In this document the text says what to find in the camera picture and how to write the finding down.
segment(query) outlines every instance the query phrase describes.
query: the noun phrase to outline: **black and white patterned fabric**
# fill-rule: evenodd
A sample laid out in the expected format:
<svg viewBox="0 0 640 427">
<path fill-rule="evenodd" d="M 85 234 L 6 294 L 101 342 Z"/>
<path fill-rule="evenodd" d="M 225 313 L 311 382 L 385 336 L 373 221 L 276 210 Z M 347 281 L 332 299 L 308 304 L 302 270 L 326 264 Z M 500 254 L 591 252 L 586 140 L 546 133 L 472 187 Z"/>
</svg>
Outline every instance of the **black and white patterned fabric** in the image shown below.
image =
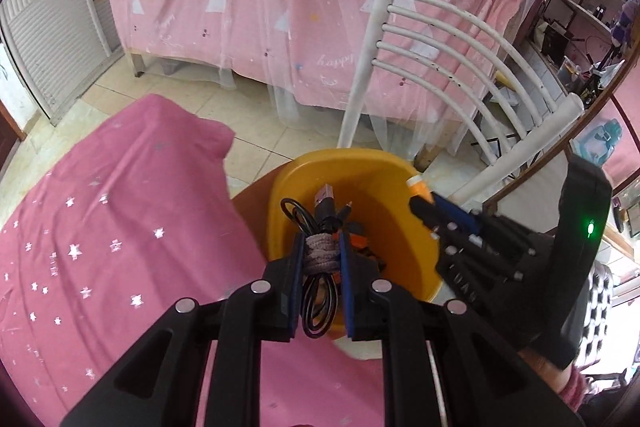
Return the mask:
<svg viewBox="0 0 640 427">
<path fill-rule="evenodd" d="M 600 350 L 607 334 L 607 315 L 611 309 L 613 278 L 609 267 L 595 261 L 589 272 L 589 293 L 582 340 L 575 365 L 589 367 L 600 360 Z"/>
</svg>

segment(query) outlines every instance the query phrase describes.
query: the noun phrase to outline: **white star pattern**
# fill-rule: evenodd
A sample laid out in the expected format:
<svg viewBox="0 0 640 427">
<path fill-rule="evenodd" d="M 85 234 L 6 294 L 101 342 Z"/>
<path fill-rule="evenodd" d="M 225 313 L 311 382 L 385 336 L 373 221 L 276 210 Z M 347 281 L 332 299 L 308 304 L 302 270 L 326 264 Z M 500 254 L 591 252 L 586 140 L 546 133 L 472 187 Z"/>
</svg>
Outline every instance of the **white star pattern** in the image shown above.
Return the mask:
<svg viewBox="0 0 640 427">
<path fill-rule="evenodd" d="M 132 295 L 131 296 L 131 305 L 135 309 L 140 308 L 140 306 L 142 306 L 142 304 L 144 304 L 144 301 L 142 300 L 142 295 Z"/>
<path fill-rule="evenodd" d="M 78 259 L 78 256 L 82 255 L 82 252 L 80 251 L 80 245 L 69 245 L 69 253 L 67 255 L 70 255 L 73 261 Z"/>
</svg>

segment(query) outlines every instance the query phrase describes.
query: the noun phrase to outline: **pink sleeve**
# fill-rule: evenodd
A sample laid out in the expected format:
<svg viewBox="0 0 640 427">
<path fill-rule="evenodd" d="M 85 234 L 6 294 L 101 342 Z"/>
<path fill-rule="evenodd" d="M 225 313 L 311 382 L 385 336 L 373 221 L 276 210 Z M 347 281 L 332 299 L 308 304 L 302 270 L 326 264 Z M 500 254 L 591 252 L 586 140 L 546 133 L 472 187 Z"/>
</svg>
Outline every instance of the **pink sleeve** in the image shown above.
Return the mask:
<svg viewBox="0 0 640 427">
<path fill-rule="evenodd" d="M 587 390 L 586 378 L 576 369 L 571 368 L 571 376 L 564 389 L 559 393 L 560 398 L 575 412 L 582 404 L 582 399 Z"/>
</svg>

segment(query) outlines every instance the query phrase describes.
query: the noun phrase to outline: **robotic hand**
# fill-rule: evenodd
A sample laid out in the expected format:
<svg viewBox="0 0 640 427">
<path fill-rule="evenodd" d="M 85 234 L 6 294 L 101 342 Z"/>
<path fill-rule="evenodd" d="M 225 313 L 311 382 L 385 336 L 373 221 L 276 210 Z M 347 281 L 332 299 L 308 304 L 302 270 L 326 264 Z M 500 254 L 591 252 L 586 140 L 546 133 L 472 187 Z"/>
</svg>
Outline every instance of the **robotic hand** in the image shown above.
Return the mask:
<svg viewBox="0 0 640 427">
<path fill-rule="evenodd" d="M 414 196 L 410 205 L 440 236 L 436 269 L 456 293 L 442 307 L 381 279 L 377 263 L 339 233 L 347 333 L 382 341 L 385 426 L 582 425 L 516 350 L 532 347 L 561 368 L 573 360 L 572 308 L 604 231 L 609 182 L 570 159 L 555 238 L 433 196 L 433 204 Z M 304 249 L 298 234 L 288 257 L 225 301 L 177 301 L 62 427 L 194 425 L 213 340 L 206 427 L 257 427 L 260 343 L 288 342 L 296 332 Z"/>
</svg>

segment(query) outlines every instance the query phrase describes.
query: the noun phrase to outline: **wall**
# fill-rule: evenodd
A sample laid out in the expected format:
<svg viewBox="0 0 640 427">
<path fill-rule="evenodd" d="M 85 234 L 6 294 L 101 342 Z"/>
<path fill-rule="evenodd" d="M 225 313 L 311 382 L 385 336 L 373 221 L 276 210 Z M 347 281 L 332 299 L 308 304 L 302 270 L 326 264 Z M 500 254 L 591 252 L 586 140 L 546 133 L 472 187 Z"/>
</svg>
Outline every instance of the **wall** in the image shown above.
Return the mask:
<svg viewBox="0 0 640 427">
<path fill-rule="evenodd" d="M 0 65 L 3 68 L 0 70 L 0 100 L 14 117 L 15 123 L 20 129 L 24 129 L 38 107 L 15 73 L 4 44 L 0 44 Z"/>
</svg>

